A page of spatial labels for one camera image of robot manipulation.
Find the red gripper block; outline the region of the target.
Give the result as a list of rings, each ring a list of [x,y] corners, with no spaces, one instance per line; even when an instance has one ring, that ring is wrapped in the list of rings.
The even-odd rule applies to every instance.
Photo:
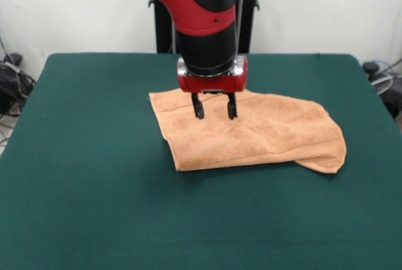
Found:
[[[177,61],[177,79],[184,92],[191,93],[195,117],[204,119],[204,107],[198,93],[226,93],[228,96],[227,113],[230,120],[237,118],[236,95],[246,88],[248,61],[246,56],[236,56],[228,72],[213,77],[198,77],[190,73],[184,59]]]

